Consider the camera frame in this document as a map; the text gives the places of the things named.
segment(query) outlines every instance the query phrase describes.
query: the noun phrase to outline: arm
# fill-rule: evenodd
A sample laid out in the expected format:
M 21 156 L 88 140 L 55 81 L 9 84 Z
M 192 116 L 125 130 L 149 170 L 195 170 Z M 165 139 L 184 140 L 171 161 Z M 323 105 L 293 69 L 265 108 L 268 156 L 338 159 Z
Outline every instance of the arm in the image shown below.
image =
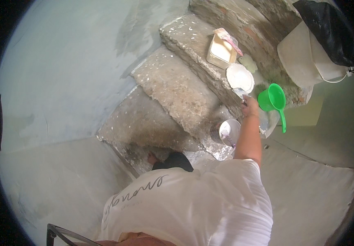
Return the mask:
M 244 95 L 244 99 L 247 106 L 241 103 L 244 118 L 234 152 L 234 159 L 252 159 L 260 167 L 262 161 L 262 143 L 259 134 L 259 104 L 250 96 Z

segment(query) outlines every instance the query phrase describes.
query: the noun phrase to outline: green handle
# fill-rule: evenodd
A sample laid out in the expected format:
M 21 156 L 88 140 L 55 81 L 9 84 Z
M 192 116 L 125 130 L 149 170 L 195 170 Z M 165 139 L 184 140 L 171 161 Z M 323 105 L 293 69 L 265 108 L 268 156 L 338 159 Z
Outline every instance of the green handle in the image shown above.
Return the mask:
M 282 122 L 282 133 L 286 132 L 286 119 L 285 115 L 283 113 L 283 110 L 279 110 L 279 115 L 281 116 L 281 122 Z

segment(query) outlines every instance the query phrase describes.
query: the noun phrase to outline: green plastic ladle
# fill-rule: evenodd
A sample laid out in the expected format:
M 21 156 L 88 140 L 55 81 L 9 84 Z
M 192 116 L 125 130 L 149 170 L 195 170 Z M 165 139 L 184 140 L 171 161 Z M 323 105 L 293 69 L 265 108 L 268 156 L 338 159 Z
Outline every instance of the green plastic ladle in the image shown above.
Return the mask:
M 277 110 L 281 116 L 282 132 L 286 132 L 286 119 L 283 109 L 286 105 L 286 97 L 281 86 L 271 84 L 266 90 L 258 96 L 258 103 L 263 111 Z

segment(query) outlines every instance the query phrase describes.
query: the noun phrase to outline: cursive print on shirt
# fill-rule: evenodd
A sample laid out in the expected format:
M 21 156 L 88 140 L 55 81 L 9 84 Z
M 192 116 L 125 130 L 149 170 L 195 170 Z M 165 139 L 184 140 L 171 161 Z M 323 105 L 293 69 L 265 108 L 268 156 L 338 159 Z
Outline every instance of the cursive print on shirt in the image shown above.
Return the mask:
M 160 187 L 162 185 L 164 176 L 168 176 L 168 174 L 157 177 L 152 184 L 150 181 L 150 182 L 148 182 L 148 184 L 145 187 L 140 186 L 137 190 L 135 190 L 135 192 L 133 192 L 132 195 L 130 195 L 130 193 L 128 193 L 128 194 L 121 196 L 120 195 L 121 193 L 118 193 L 115 196 L 113 196 L 113 199 L 111 200 L 110 204 L 108 204 L 105 209 L 105 214 L 103 216 L 103 230 L 107 227 L 107 224 L 108 224 L 107 219 L 108 219 L 108 215 L 110 214 L 111 207 L 115 207 L 117 204 L 120 203 L 120 201 L 121 202 L 125 202 L 126 200 L 130 201 L 132 198 L 134 198 L 140 192 L 140 190 L 147 190 L 147 189 L 151 190 L 152 188 L 154 188 L 155 184 L 156 184 L 156 187 Z

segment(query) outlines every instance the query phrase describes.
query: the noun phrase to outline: white t-shirt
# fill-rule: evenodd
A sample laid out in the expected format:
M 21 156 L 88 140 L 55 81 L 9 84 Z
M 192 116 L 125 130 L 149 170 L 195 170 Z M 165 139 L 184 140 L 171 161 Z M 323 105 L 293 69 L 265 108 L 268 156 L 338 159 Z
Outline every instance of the white t-shirt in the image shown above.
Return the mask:
M 212 172 L 181 168 L 141 175 L 104 209 L 100 240 L 143 232 L 177 246 L 268 245 L 270 199 L 253 160 L 226 160 Z

